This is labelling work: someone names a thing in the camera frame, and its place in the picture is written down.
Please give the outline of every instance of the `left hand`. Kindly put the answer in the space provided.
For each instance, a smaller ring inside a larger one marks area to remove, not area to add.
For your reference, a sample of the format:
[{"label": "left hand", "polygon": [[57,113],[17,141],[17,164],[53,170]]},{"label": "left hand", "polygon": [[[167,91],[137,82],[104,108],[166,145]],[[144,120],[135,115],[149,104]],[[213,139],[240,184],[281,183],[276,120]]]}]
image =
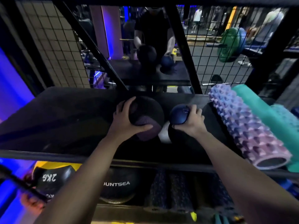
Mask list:
[{"label": "left hand", "polygon": [[113,122],[109,128],[107,137],[117,140],[122,143],[132,137],[134,134],[151,129],[152,125],[134,126],[129,120],[129,108],[136,97],[122,101],[116,106],[116,111],[113,113]]}]

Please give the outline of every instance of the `right hand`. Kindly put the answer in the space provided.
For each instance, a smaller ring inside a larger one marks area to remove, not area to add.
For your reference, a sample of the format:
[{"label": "right hand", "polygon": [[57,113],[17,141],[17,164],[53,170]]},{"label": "right hand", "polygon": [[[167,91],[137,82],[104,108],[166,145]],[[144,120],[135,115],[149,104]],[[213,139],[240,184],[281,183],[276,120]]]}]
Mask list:
[{"label": "right hand", "polygon": [[202,133],[207,133],[207,128],[204,124],[204,116],[202,116],[202,109],[196,111],[196,105],[192,105],[187,121],[184,124],[173,125],[173,128],[183,131],[194,138]]}]

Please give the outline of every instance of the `dark purple medicine ball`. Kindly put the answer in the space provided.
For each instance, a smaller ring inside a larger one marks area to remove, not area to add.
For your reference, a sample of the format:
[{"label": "dark purple medicine ball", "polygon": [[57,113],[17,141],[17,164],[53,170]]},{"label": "dark purple medicine ball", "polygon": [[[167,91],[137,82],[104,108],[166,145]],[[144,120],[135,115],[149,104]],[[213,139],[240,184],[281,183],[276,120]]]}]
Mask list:
[{"label": "dark purple medicine ball", "polygon": [[138,96],[132,102],[129,109],[129,120],[133,125],[153,125],[153,128],[145,132],[137,133],[133,139],[148,141],[156,137],[164,124],[164,112],[161,105],[153,98]]}]

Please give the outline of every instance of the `green weight plate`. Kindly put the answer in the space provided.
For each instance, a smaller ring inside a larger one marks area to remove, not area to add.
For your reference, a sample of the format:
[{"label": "green weight plate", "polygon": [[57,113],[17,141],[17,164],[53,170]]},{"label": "green weight plate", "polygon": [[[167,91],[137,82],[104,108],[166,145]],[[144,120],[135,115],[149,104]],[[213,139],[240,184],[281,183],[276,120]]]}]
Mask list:
[{"label": "green weight plate", "polygon": [[218,48],[217,53],[221,62],[234,62],[238,57],[235,55],[240,46],[239,29],[232,27],[227,29],[221,39],[225,47]]}]

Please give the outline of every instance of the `barbell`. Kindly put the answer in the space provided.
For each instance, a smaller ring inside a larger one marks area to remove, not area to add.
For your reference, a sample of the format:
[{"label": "barbell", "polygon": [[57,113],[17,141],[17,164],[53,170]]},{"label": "barbell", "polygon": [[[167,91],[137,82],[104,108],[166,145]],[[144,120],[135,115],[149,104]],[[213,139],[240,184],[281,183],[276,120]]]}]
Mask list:
[{"label": "barbell", "polygon": [[[246,31],[244,28],[232,27],[225,30],[219,44],[207,43],[206,47],[218,48],[219,61],[234,62],[245,48],[263,49],[266,48],[266,45],[246,45]],[[288,49],[299,50],[299,47],[290,47]]]}]

